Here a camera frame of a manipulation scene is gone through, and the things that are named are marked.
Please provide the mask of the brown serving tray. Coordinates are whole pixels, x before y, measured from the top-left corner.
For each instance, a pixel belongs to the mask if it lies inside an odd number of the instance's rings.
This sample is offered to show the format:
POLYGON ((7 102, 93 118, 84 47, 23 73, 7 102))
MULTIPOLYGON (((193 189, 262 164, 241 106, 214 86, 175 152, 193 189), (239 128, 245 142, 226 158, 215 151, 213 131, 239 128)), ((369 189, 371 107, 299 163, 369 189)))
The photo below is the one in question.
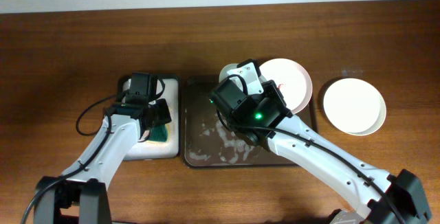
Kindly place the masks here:
POLYGON ((216 76, 192 76, 183 84, 180 108, 181 157, 190 168, 276 167, 296 164, 264 148, 246 144, 227 131, 209 93, 216 76))

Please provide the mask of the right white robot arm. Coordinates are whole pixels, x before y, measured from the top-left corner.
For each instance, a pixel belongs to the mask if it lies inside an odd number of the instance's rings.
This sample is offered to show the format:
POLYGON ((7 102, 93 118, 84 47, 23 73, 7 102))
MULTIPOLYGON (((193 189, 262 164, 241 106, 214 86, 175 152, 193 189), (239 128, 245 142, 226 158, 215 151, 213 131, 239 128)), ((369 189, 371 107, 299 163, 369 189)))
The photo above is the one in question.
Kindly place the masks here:
POLYGON ((428 223, 420 179, 397 176, 357 159, 309 128, 286 106, 274 81, 254 94, 225 79, 210 93, 222 123, 254 146, 284 157, 335 190, 363 223, 428 223))

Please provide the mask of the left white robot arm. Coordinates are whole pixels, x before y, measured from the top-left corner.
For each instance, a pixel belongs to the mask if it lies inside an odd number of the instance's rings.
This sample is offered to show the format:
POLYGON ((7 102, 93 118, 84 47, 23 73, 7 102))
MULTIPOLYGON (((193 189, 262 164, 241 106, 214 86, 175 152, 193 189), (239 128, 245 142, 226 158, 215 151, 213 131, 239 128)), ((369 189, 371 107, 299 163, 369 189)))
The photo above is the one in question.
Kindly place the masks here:
POLYGON ((44 176, 23 214, 34 223, 111 223, 107 190, 132 147, 144 133, 171 122, 165 99, 150 104, 115 103, 82 155, 58 177, 44 176))

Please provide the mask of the pink white plate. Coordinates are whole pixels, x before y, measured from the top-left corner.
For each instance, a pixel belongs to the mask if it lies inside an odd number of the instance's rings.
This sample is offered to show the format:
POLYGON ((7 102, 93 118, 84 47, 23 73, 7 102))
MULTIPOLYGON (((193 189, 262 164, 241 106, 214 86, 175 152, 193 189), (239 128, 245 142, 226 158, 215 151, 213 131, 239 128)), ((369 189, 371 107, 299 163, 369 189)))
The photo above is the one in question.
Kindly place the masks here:
POLYGON ((309 104, 313 85, 302 65, 290 59, 274 58, 263 63, 260 70, 266 80, 276 83, 293 114, 301 112, 309 104))

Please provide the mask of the soapy water tray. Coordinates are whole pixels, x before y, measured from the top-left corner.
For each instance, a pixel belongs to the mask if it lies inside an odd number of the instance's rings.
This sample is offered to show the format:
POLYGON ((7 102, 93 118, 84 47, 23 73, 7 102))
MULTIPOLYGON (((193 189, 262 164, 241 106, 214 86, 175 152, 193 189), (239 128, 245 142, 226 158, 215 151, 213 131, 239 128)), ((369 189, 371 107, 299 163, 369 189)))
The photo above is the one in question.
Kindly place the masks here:
POLYGON ((149 142, 135 144, 125 155, 125 161, 145 159, 165 159, 176 157, 179 153, 179 78, 174 74, 160 74, 165 83, 165 90, 160 99, 167 101, 171 122, 167 125, 166 142, 149 142))

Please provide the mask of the green yellow scrub sponge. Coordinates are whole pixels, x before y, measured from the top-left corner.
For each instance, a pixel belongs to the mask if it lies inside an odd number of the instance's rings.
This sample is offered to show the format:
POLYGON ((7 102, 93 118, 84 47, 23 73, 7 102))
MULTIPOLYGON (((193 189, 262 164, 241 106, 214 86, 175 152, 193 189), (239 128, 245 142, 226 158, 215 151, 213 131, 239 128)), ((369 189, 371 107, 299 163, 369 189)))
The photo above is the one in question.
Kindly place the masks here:
POLYGON ((153 127, 147 140, 149 142, 166 142, 168 140, 168 128, 166 124, 153 127))

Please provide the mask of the cream white plate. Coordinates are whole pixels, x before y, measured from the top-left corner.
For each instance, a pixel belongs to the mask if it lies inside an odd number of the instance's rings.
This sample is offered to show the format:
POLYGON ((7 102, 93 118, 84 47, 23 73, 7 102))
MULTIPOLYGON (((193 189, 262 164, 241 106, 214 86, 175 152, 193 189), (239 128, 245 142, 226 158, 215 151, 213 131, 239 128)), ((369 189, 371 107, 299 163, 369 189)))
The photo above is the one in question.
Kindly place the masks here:
POLYGON ((372 84, 357 78, 343 78, 329 85, 322 103, 330 123, 349 135, 370 135, 386 120, 382 94, 372 84))

